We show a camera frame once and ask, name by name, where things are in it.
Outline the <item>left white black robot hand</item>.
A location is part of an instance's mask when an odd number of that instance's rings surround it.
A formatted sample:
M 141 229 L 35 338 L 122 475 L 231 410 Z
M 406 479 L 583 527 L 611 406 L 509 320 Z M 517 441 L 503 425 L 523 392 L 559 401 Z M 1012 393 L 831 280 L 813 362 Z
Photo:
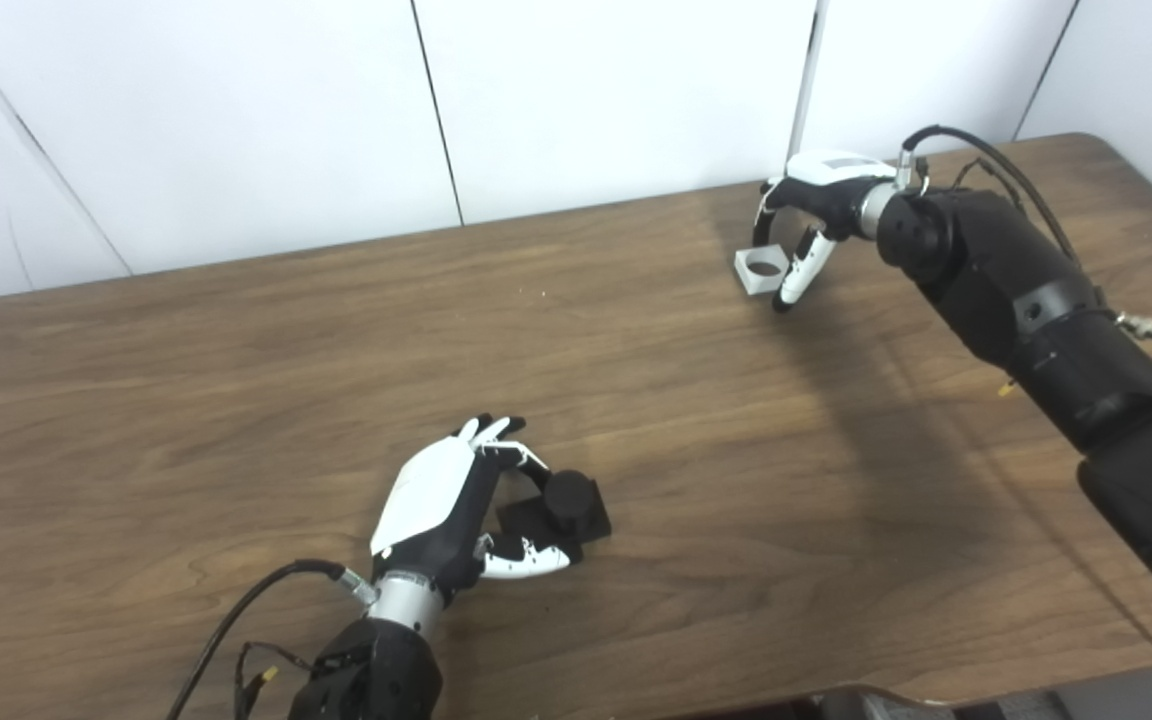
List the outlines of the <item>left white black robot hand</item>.
M 571 544 L 485 529 L 507 471 L 538 488 L 553 477 L 513 437 L 525 425 L 522 416 L 476 415 L 404 462 L 370 539 L 372 582 L 394 573 L 419 577 L 449 606 L 479 579 L 526 579 L 579 564 Z

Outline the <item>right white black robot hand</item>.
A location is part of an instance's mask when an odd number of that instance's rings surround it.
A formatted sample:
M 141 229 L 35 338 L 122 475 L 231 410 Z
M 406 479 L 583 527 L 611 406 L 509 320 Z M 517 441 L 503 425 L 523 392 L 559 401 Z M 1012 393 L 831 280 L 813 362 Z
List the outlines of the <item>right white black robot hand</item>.
M 760 187 L 751 245 L 770 245 L 772 225 L 782 211 L 803 211 L 814 219 L 773 291 L 776 313 L 797 305 L 840 243 L 874 238 L 884 209 L 899 191 L 896 176 L 890 164 L 867 156 L 812 150 L 791 156 L 782 176 Z

